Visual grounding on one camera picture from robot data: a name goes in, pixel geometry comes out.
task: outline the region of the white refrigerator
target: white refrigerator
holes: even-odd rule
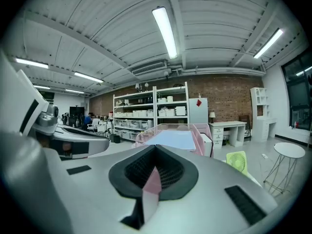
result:
[[[208,124],[208,100],[207,98],[189,99],[190,124]]]

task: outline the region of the fluorescent ceiling light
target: fluorescent ceiling light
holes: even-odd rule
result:
[[[87,75],[84,75],[82,73],[79,73],[79,72],[75,72],[75,76],[79,76],[79,77],[83,77],[83,78],[86,78],[86,79],[89,79],[89,80],[94,80],[94,81],[97,81],[99,83],[102,83],[104,82],[103,80],[100,80],[98,78],[94,78],[92,76],[87,76]]]
[[[84,92],[81,91],[76,91],[76,90],[71,90],[71,89],[65,89],[68,92],[74,92],[74,93],[78,93],[78,94],[84,94]]]
[[[305,69],[304,71],[306,72],[309,71],[310,69],[312,69],[312,66],[310,68]]]
[[[20,58],[15,58],[15,60],[18,63],[28,64],[28,65],[32,65],[32,66],[36,66],[36,67],[40,67],[40,68],[49,68],[49,66],[47,64],[40,63],[40,62],[24,60],[24,59],[20,59]]]
[[[170,59],[177,58],[176,43],[172,28],[168,18],[168,14],[165,7],[159,7],[152,10],[153,16],[158,24],[161,35],[164,38],[165,45],[169,54]]]
[[[276,40],[283,34],[283,31],[281,31],[280,29],[278,29],[274,35],[269,39],[269,41],[260,49],[260,51],[258,51],[253,57],[254,58],[259,58],[260,56],[263,55],[264,52],[266,52],[268,50],[268,48],[270,48],[273,43],[276,42]]]
[[[300,75],[303,75],[303,71],[296,74],[296,76],[300,76]]]
[[[35,88],[50,89],[49,87],[34,85]]]

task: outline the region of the floor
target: floor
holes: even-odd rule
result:
[[[288,142],[279,138],[269,138],[268,141],[258,143],[254,141],[245,141],[242,147],[233,147],[230,145],[223,146],[222,149],[217,149],[214,151],[214,158],[219,160],[225,160],[226,154],[237,151],[245,151],[247,156],[247,169],[248,172],[262,185],[265,190],[269,190],[269,185],[264,184],[263,180],[267,177],[270,170],[278,158],[278,153],[274,150],[273,146],[279,142]],[[103,156],[109,155],[117,152],[126,151],[133,148],[134,142],[131,141],[122,141],[119,144],[110,143],[109,148],[102,153],[93,155]],[[289,159],[285,158],[279,167],[279,171],[276,175],[274,184],[279,184],[279,182],[285,177],[288,170]],[[278,191],[275,191],[272,195],[275,197],[275,200],[278,204],[282,201],[289,199],[292,196],[296,196],[302,185],[307,179],[307,176],[310,173],[312,167],[312,151],[306,151],[306,154],[303,158],[297,161],[297,165],[293,176],[290,180],[290,183],[287,187],[287,191],[283,194],[280,194]],[[275,173],[269,177],[269,181],[272,181]]]

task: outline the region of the white shelving unit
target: white shelving unit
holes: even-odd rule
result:
[[[253,136],[256,141],[267,141],[268,136],[274,137],[276,118],[272,117],[268,90],[266,88],[250,89],[253,105]],[[258,116],[258,107],[262,107],[263,115]]]
[[[145,91],[145,92],[140,92],[140,93],[133,93],[133,94],[127,94],[127,95],[123,95],[123,96],[115,96],[113,97],[113,105],[114,105],[114,113],[113,113],[113,126],[114,129],[119,129],[119,130],[132,130],[135,132],[141,132],[141,131],[145,131],[145,129],[142,128],[131,128],[131,127],[123,127],[123,126],[118,126],[115,125],[115,119],[132,119],[132,120],[149,120],[152,119],[154,121],[154,125],[156,123],[156,115],[155,115],[155,102],[154,102],[154,98],[153,98],[153,103],[145,103],[145,104],[133,104],[133,105],[127,105],[127,106],[116,106],[116,101],[118,101],[119,99],[121,100],[137,100],[140,98],[146,98],[148,96],[153,96],[154,92],[155,92],[156,87],[153,87],[152,90],[150,91]],[[153,109],[153,116],[146,116],[146,117],[135,117],[135,116],[127,116],[127,117],[119,117],[119,116],[115,116],[115,112],[117,110],[123,110],[123,109],[133,109],[135,110],[136,108],[144,108],[144,109]],[[127,140],[131,140],[134,141],[131,138],[127,138],[127,137],[121,137],[123,139],[127,139]]]
[[[184,94],[185,100],[177,100],[172,102],[158,103],[157,99],[160,97],[174,96],[177,94]],[[154,104],[155,104],[155,122],[158,124],[158,119],[187,119],[187,123],[190,122],[190,106],[189,106],[189,92],[187,82],[184,86],[174,87],[174,88],[164,88],[157,89],[154,91]],[[186,106],[186,115],[185,116],[158,116],[158,109],[160,106]]]

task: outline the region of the green fan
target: green fan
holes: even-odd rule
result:
[[[247,159],[244,151],[226,154],[226,163],[247,176]]]

